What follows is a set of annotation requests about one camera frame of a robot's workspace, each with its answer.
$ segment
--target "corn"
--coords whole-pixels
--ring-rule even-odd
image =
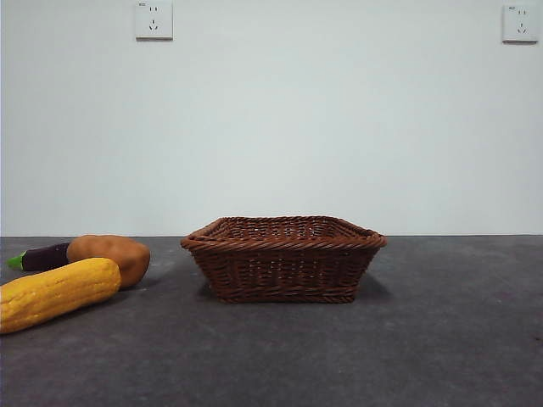
[[[0,287],[0,333],[16,332],[104,301],[119,287],[119,266],[102,258],[18,278]]]

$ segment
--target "table surface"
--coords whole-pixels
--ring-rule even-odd
[[[391,237],[352,304],[222,304],[179,237],[144,279],[2,336],[6,406],[543,405],[543,237]],[[4,262],[58,237],[2,238]]]

